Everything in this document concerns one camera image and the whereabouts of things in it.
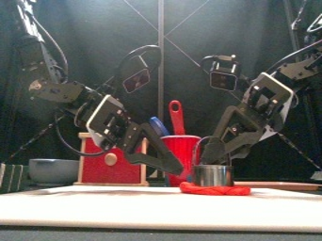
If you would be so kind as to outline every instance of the red cloth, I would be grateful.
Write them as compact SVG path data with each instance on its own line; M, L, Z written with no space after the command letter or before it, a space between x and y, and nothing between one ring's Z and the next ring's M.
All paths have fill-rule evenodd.
M246 196L250 194L248 186L198 186L189 182L181 183L182 193L213 195L213 196Z

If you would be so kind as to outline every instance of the red box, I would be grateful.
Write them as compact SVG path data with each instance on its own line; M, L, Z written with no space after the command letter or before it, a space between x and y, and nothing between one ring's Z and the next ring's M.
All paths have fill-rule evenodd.
M79 137L82 139L81 150L85 153L102 151L89 133L79 133ZM141 147L143 153L147 148L146 141L142 142ZM82 156L77 185L149 185L146 166L130 164L121 148L113 148L101 156Z

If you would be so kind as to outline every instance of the red mug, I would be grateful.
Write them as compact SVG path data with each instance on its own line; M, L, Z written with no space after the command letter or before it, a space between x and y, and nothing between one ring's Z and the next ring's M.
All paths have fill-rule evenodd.
M194 148L201 141L201 137L189 136L189 135L179 135L179 136L166 136L161 138L165 145L167 146L169 150L174 153L178 157L179 161L183 164L183 173L181 175L174 175L166 173L166 184L170 186L179 186L182 182L191 181L191 174L193 174L193 155L194 155ZM201 160L201 148L198 147L195 153L195 159Z

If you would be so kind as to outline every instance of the white table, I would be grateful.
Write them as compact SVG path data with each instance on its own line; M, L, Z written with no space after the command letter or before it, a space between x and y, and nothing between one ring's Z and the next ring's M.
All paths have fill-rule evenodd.
M266 188L233 197L74 185L2 195L0 206L10 226L322 233L322 196Z

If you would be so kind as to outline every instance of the black backdrop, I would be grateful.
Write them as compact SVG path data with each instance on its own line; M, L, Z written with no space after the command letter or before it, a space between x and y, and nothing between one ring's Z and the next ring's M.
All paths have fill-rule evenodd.
M210 87L197 63L205 56L237 55L244 75L254 79L284 56L293 52L285 4L296 15L302 1L281 0L165 0L163 1L163 122L173 132L167 104L183 103L185 129L190 135L214 132L226 107L238 104L242 91ZM30 83L16 67L12 49L11 16L0 2L0 83L2 83L2 161L54 122L54 104L32 101ZM301 29L313 22L321 2L312 1ZM126 54L147 44L159 43L158 0L39 0L35 16L52 34L70 63L70 79L97 88L113 75ZM304 35L300 29L300 41ZM320 91L313 103L306 91L301 105L292 110L282 133L321 165ZM137 121L158 116L158 78L125 100ZM73 120L62 123L62 133L78 148L79 129ZM58 140L54 130L15 156L14 163L30 158L78 159ZM313 165L280 137L258 143L246 159L234 160L238 178L302 179L316 171Z

